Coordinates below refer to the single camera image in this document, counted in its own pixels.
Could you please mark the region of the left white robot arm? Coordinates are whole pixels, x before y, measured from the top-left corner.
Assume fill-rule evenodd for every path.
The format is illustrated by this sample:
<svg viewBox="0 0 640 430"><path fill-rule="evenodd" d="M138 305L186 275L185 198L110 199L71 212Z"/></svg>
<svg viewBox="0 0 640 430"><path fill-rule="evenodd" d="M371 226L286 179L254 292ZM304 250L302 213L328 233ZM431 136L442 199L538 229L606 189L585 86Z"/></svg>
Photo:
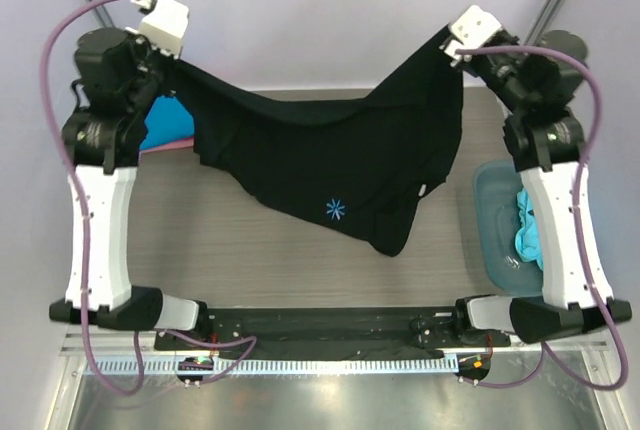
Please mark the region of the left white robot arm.
<svg viewBox="0 0 640 430"><path fill-rule="evenodd" d="M103 28L80 37L77 103L61 130L71 162L72 269L53 321L119 331L177 331L188 348L205 347L212 324L204 302L131 283L127 267L129 204L147 135L145 119L163 94L175 60L142 35Z"/></svg>

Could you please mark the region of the black t shirt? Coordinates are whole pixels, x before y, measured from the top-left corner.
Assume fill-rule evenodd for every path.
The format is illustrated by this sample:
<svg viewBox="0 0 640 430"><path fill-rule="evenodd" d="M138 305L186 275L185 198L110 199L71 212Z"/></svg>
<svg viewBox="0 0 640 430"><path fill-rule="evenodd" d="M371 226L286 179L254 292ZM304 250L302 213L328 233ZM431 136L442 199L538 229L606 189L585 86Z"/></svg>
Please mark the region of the black t shirt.
<svg viewBox="0 0 640 430"><path fill-rule="evenodd" d="M440 30L366 96L280 101L180 62L172 88L194 121L202 165L262 205L404 248L422 198L443 184L462 138L463 84Z"/></svg>

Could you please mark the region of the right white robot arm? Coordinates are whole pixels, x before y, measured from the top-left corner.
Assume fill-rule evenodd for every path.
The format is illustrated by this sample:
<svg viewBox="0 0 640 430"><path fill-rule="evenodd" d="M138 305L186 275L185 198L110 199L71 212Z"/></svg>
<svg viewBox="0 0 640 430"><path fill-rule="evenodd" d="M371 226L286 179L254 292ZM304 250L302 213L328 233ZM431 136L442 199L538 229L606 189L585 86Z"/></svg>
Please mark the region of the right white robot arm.
<svg viewBox="0 0 640 430"><path fill-rule="evenodd" d="M544 264L539 296L460 299L451 333L470 346L487 330L538 343L592 333L632 318L600 264L588 201L587 161L602 96L584 42L565 31L522 46L502 28L453 27L443 46L507 107L504 142L532 203Z"/></svg>

